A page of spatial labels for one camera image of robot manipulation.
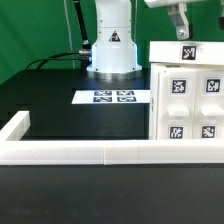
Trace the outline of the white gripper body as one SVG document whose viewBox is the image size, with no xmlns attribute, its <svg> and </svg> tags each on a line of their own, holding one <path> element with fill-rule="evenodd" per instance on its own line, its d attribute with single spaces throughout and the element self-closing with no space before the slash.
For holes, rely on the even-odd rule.
<svg viewBox="0 0 224 224">
<path fill-rule="evenodd" d="M 144 0 L 150 8 L 163 7 L 179 3 L 196 3 L 196 2 L 217 2 L 219 6 L 224 7 L 224 0 Z"/>
</svg>

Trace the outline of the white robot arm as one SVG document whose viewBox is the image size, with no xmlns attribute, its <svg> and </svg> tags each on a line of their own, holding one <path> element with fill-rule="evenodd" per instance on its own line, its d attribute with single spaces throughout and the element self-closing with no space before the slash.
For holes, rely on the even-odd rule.
<svg viewBox="0 0 224 224">
<path fill-rule="evenodd" d="M 186 5 L 201 0 L 144 0 L 150 8 L 165 7 L 176 28 L 175 41 L 152 41 L 149 60 L 160 63 L 224 66 L 224 42 L 191 41 Z M 142 67 L 131 38 L 130 0 L 95 0 L 97 39 L 91 49 L 90 77 L 128 79 Z"/>
</svg>

